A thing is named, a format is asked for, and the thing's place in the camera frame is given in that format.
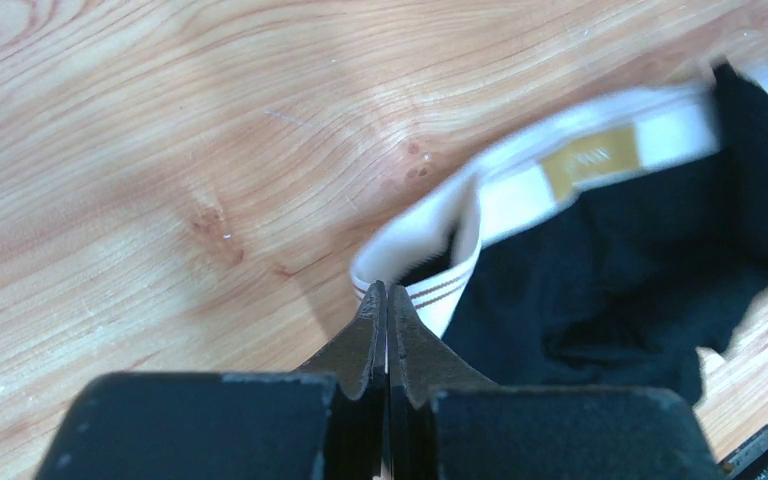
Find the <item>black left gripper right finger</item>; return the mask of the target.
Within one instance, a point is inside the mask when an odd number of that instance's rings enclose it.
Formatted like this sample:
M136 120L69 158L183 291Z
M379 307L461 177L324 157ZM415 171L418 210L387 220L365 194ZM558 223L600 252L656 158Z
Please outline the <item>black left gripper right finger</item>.
M387 294L395 479L720 479L691 407L648 387L503 387Z

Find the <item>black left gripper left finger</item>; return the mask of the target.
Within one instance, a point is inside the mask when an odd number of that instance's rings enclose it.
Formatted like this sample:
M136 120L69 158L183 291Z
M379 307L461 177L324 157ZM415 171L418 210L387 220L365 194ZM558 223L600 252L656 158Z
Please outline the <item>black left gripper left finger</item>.
M112 372L68 409L40 479L371 479L382 462L386 289L289 372Z

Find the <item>black underwear cream waistband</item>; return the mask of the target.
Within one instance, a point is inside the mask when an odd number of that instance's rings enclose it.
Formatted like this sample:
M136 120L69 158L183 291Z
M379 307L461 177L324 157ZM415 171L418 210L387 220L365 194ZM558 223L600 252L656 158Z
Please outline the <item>black underwear cream waistband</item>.
M502 385L702 396L768 287L768 67L583 102L473 156L359 250Z

